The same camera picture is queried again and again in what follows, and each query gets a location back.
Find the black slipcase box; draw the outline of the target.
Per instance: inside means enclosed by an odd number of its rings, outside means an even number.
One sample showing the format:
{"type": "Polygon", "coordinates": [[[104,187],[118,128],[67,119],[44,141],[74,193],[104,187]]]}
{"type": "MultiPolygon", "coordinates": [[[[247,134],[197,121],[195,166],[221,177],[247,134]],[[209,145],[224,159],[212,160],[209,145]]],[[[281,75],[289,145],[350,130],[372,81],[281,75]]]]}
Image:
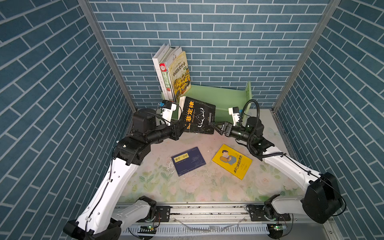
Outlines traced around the black slipcase box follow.
{"type": "Polygon", "coordinates": [[[213,135],[211,123],[215,122],[216,106],[193,98],[180,98],[182,112],[179,120],[185,127],[185,132],[213,135]]]}

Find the dark blue book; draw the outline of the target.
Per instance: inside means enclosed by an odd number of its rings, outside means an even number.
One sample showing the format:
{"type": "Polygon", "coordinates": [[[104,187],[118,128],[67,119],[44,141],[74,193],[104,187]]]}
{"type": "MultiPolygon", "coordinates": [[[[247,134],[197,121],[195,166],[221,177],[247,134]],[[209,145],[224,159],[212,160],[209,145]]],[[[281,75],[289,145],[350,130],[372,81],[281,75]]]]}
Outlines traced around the dark blue book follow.
{"type": "Polygon", "coordinates": [[[206,165],[198,147],[172,156],[172,162],[179,177],[206,165]]]}

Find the green nature encyclopedia book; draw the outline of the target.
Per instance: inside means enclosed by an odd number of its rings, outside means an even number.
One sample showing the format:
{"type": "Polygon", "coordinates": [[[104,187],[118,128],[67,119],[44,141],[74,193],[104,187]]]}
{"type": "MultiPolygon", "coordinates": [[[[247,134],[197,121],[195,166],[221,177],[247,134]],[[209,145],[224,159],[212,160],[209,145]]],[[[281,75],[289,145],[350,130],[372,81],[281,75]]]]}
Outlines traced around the green nature encyclopedia book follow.
{"type": "Polygon", "coordinates": [[[161,52],[161,57],[159,60],[159,67],[160,67],[162,79],[163,79],[164,86],[165,86],[165,93],[164,93],[165,99],[169,100],[171,102],[174,102],[175,99],[174,99],[174,96],[172,93],[171,82],[169,79],[168,67],[167,67],[166,62],[169,58],[169,55],[171,55],[174,50],[175,50],[175,48],[171,48],[170,45],[166,45],[161,52]]]}

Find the white paperback book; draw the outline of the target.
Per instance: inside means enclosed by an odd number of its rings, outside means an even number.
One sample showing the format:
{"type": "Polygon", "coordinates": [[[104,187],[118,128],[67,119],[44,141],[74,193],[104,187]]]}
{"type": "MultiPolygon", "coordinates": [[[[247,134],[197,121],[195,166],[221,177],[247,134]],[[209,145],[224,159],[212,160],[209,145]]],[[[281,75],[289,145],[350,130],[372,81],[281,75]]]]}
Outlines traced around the white paperback book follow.
{"type": "Polygon", "coordinates": [[[154,63],[154,67],[155,67],[155,71],[157,73],[157,77],[158,77],[158,80],[159,80],[159,83],[161,86],[162,95],[163,95],[165,100],[170,100],[170,98],[169,98],[168,91],[167,91],[167,88],[166,88],[166,85],[164,82],[163,74],[162,74],[162,71],[160,68],[160,63],[161,63],[161,60],[163,59],[163,57],[167,54],[169,48],[170,48],[169,45],[163,44],[152,58],[153,63],[154,63]]]}

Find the white red-lettered magazine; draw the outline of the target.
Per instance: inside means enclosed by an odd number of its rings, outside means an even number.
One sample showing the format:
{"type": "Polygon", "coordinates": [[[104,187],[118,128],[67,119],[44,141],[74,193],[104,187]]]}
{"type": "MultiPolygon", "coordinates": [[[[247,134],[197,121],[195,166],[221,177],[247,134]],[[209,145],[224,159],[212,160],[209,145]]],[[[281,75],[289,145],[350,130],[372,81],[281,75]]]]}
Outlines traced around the white red-lettered magazine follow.
{"type": "Polygon", "coordinates": [[[173,49],[170,54],[168,55],[165,63],[167,66],[170,66],[172,62],[183,52],[182,47],[177,47],[173,49]]]}

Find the yellow history book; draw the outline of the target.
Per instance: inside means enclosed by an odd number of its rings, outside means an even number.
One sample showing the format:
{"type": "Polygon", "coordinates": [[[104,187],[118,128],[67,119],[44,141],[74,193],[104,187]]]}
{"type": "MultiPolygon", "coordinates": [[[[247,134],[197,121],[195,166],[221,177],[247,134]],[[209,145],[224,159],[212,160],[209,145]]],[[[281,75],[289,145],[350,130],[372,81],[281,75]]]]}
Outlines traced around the yellow history book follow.
{"type": "Polygon", "coordinates": [[[182,51],[168,68],[174,101],[178,102],[191,89],[191,76],[187,54],[182,51]]]}

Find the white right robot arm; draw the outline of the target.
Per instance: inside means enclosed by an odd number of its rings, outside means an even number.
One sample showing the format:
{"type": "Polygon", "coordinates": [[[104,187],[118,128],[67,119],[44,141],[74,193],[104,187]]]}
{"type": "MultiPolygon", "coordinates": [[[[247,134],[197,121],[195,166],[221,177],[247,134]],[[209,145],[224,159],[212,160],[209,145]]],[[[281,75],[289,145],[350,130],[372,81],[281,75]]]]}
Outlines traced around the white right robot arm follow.
{"type": "Polygon", "coordinates": [[[312,170],[280,151],[263,137],[264,125],[257,117],[248,118],[244,127],[229,122],[210,123],[210,126],[220,135],[239,140],[252,156],[279,170],[304,192],[299,196],[276,194],[270,197],[263,208],[267,219],[275,220],[283,214],[307,215],[323,224],[338,216],[338,210],[346,210],[347,203],[339,192],[336,177],[312,170]]]}

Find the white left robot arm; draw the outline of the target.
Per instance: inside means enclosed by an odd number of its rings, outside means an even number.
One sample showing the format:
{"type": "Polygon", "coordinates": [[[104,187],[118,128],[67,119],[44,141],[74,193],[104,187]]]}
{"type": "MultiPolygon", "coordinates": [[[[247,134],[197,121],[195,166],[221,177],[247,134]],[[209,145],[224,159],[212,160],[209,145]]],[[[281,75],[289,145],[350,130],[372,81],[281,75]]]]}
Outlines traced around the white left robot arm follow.
{"type": "Polygon", "coordinates": [[[83,213],[65,224],[65,234],[76,240],[117,240],[134,223],[155,217],[157,203],[146,196],[123,210],[116,211],[115,207],[151,146],[165,139],[177,141],[185,130],[178,119],[172,119],[173,114],[181,112],[177,104],[164,102],[160,109],[159,114],[153,109],[140,109],[133,114],[131,131],[113,150],[97,192],[83,213]]]}

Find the green metal bookshelf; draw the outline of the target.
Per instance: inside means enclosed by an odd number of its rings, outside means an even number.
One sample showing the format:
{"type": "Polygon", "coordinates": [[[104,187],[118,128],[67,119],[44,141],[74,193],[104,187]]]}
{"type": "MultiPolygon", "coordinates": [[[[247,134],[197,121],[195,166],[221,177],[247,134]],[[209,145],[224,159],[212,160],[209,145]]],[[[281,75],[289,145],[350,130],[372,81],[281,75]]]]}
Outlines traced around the green metal bookshelf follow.
{"type": "Polygon", "coordinates": [[[240,84],[246,84],[245,88],[234,90],[192,85],[185,96],[215,105],[217,122],[233,122],[232,116],[229,115],[229,108],[238,107],[242,110],[245,103],[252,99],[251,82],[240,82],[240,84]]]}

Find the yellow cartoon cover book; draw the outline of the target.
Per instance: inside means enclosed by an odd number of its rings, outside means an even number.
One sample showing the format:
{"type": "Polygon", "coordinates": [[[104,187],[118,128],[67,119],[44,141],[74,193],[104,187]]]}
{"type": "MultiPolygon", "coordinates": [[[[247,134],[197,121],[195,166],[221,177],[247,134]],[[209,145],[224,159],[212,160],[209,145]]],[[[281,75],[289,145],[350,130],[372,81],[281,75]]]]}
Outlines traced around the yellow cartoon cover book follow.
{"type": "Polygon", "coordinates": [[[244,179],[253,162],[252,159],[225,144],[220,147],[212,161],[240,180],[244,179]]]}

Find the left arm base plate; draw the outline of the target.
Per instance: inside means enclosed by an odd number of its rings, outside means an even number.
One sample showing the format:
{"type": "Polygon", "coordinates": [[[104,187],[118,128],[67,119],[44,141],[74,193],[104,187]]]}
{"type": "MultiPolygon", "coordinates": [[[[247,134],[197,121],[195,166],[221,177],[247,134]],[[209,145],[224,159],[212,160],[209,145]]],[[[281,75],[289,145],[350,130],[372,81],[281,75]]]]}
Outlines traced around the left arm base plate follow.
{"type": "Polygon", "coordinates": [[[146,219],[139,220],[139,223],[162,223],[169,222],[171,215],[171,206],[157,206],[156,210],[150,213],[146,219]]]}

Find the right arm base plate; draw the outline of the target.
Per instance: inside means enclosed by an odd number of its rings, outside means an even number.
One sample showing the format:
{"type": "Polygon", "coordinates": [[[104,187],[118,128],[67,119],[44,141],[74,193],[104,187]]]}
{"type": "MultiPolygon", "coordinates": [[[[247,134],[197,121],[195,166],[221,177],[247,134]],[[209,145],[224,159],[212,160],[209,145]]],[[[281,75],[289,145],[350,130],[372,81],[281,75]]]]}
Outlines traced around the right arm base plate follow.
{"type": "Polygon", "coordinates": [[[278,214],[270,206],[265,205],[246,205],[246,211],[249,213],[252,222],[289,222],[291,221],[290,214],[278,214]]]}

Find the aluminium front rail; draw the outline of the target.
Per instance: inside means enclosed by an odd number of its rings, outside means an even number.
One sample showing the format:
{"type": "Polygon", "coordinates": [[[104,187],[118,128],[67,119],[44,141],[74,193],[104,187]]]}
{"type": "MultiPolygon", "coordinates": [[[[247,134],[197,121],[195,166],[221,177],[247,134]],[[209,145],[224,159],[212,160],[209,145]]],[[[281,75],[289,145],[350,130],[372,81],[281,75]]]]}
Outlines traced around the aluminium front rail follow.
{"type": "MultiPolygon", "coordinates": [[[[119,238],[130,233],[141,239],[155,237],[189,237],[218,235],[267,235],[270,239],[291,239],[296,230],[314,227],[325,234],[327,240],[342,239],[335,220],[330,219],[320,225],[305,215],[291,215],[289,222],[252,222],[246,205],[262,203],[157,203],[157,206],[171,206],[169,222],[136,222],[122,231],[119,238]]],[[[120,211],[131,205],[116,205],[120,211]]]]}

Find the left aluminium corner post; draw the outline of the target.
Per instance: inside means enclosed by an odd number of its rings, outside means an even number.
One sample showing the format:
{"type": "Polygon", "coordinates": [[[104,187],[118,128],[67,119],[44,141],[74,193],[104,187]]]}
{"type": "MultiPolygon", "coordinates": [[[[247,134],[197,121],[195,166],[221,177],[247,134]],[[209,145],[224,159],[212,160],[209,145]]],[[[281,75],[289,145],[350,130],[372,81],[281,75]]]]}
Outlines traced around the left aluminium corner post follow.
{"type": "Polygon", "coordinates": [[[126,100],[128,101],[128,104],[130,106],[130,108],[132,109],[133,112],[135,112],[137,110],[137,107],[135,106],[135,103],[129,93],[129,90],[127,88],[127,85],[124,81],[124,78],[119,70],[119,67],[115,61],[115,58],[110,50],[110,47],[107,43],[107,40],[103,34],[103,31],[97,21],[97,18],[93,12],[93,9],[91,7],[91,4],[89,1],[86,1],[86,0],[78,0],[78,3],[95,35],[95,38],[96,40],[98,41],[105,57],[106,57],[106,60],[108,62],[108,64],[110,65],[111,67],[111,70],[114,74],[114,76],[116,77],[116,80],[119,84],[119,86],[121,87],[122,91],[123,91],[123,94],[126,98],[126,100]]]}

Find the aluminium corner post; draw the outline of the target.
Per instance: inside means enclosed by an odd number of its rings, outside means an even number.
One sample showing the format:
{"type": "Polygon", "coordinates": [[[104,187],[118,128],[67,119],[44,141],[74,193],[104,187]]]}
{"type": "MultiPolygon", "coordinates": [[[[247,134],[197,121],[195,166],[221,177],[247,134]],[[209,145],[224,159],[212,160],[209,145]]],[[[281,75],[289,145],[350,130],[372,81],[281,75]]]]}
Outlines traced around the aluminium corner post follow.
{"type": "Polygon", "coordinates": [[[78,3],[95,35],[95,38],[96,40],[98,41],[105,57],[106,57],[106,60],[108,62],[108,64],[110,65],[111,67],[111,70],[114,74],[114,76],[116,77],[116,80],[119,84],[119,86],[121,87],[122,91],[123,91],[123,94],[126,98],[126,100],[128,101],[128,104],[130,106],[130,108],[132,109],[133,112],[135,112],[137,110],[137,107],[135,106],[135,103],[129,93],[129,90],[127,88],[127,85],[124,81],[124,78],[119,70],[119,67],[115,61],[115,58],[110,50],[110,47],[107,43],[107,40],[103,34],[103,31],[97,21],[97,18],[93,12],[93,9],[91,7],[91,4],[89,1],[86,1],[86,0],[78,0],[78,3]]]}
{"type": "Polygon", "coordinates": [[[273,113],[278,112],[278,109],[281,107],[285,97],[287,96],[289,90],[293,86],[296,78],[298,77],[300,71],[302,70],[304,64],[306,63],[308,57],[310,56],[312,50],[314,49],[316,43],[318,42],[321,34],[323,33],[324,29],[326,28],[328,22],[330,21],[331,17],[333,16],[334,12],[336,11],[340,2],[341,2],[341,0],[330,0],[329,3],[327,4],[319,22],[315,26],[312,35],[310,36],[308,42],[305,45],[303,52],[299,56],[296,65],[293,67],[290,76],[287,78],[286,84],[282,88],[281,93],[279,94],[276,102],[274,103],[274,105],[272,107],[273,113]]]}

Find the right aluminium corner post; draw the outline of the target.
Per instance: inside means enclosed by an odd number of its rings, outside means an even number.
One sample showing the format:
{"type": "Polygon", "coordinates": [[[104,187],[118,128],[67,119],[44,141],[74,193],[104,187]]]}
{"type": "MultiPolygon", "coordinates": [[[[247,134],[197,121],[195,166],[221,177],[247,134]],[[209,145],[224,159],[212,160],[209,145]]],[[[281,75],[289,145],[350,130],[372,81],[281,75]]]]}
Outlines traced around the right aluminium corner post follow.
{"type": "Polygon", "coordinates": [[[293,86],[296,78],[298,77],[300,71],[302,70],[304,64],[306,63],[308,57],[310,56],[312,50],[314,49],[316,43],[318,42],[321,34],[323,33],[324,29],[326,28],[328,22],[330,21],[331,17],[333,16],[334,12],[336,11],[340,2],[341,2],[341,0],[330,0],[329,3],[327,4],[319,22],[315,26],[312,35],[310,36],[308,42],[305,45],[303,52],[299,56],[296,65],[293,67],[290,76],[287,78],[286,84],[282,88],[281,93],[279,94],[276,102],[274,103],[274,105],[272,107],[273,113],[278,112],[278,109],[281,107],[285,97],[287,96],[289,90],[293,86]]]}

